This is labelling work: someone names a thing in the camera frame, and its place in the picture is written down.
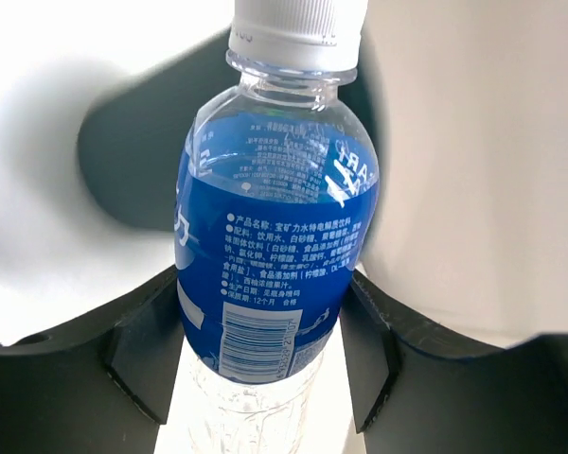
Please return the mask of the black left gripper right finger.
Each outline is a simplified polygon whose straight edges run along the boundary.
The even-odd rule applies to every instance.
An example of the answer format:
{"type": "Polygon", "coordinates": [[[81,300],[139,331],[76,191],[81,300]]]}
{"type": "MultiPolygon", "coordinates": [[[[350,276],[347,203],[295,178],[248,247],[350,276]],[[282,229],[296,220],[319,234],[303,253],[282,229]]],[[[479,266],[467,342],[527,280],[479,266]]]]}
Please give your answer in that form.
{"type": "Polygon", "coordinates": [[[499,348],[355,272],[341,312],[355,427],[370,453],[568,453],[568,333],[499,348]]]}

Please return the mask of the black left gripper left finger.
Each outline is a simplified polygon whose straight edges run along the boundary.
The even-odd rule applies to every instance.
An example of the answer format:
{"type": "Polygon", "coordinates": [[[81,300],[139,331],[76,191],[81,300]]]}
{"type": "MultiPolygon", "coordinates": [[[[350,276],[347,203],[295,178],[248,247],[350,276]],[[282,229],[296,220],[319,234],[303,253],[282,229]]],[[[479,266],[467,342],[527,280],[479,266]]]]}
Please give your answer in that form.
{"type": "Polygon", "coordinates": [[[184,330],[176,269],[0,346],[0,453],[152,453],[184,330]]]}

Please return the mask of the dark teal plastic bin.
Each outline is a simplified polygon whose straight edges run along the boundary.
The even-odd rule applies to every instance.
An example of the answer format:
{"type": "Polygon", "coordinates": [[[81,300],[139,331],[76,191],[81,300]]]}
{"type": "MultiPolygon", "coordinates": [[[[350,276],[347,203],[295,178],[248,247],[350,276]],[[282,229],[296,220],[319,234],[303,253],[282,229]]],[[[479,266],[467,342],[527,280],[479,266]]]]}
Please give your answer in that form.
{"type": "Polygon", "coordinates": [[[81,176],[98,206],[134,229],[169,233],[186,134],[197,111],[238,83],[227,30],[122,83],[84,117],[81,176]]]}

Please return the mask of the clear bottle blue Pocari label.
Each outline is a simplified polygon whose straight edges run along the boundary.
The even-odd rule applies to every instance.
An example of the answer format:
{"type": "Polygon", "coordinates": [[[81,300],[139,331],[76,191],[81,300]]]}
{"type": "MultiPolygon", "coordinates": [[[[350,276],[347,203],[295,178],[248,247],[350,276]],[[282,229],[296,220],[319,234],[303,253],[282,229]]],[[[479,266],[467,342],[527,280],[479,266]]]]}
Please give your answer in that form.
{"type": "Polygon", "coordinates": [[[339,98],[364,1],[238,1],[239,82],[196,113],[176,183],[176,289],[196,453],[294,453],[375,213],[380,170],[339,98]]]}

